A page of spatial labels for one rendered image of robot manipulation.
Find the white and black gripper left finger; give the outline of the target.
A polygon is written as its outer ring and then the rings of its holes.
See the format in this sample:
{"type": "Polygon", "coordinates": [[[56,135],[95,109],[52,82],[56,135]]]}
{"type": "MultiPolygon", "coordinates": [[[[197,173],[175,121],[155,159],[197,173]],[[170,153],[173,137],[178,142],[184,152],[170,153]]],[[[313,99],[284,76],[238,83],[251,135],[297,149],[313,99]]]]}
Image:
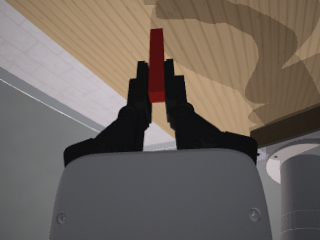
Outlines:
{"type": "Polygon", "coordinates": [[[96,138],[68,146],[63,154],[64,167],[88,154],[143,151],[145,131],[152,124],[148,82],[148,62],[138,61],[136,78],[129,80],[127,105],[96,138]]]}

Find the red rectangular peg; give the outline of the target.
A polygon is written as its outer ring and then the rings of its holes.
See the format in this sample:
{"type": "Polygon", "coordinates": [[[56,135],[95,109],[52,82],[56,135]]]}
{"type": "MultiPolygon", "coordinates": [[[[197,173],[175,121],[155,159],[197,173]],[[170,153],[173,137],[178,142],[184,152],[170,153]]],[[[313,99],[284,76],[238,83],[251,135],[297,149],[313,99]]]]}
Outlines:
{"type": "Polygon", "coordinates": [[[165,102],[163,28],[150,29],[149,82],[150,103],[165,102]]]}

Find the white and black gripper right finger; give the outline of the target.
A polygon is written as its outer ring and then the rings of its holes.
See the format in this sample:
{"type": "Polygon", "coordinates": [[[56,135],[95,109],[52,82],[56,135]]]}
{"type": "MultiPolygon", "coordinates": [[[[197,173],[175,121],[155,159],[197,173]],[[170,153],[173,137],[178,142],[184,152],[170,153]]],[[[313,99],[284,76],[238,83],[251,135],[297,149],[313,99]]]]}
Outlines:
{"type": "Polygon", "coordinates": [[[170,128],[175,131],[177,150],[232,149],[247,154],[257,165],[258,143],[254,138],[222,132],[195,113],[192,104],[187,102],[184,75],[174,73],[173,59],[164,61],[164,85],[167,123],[170,119],[170,128]]]}

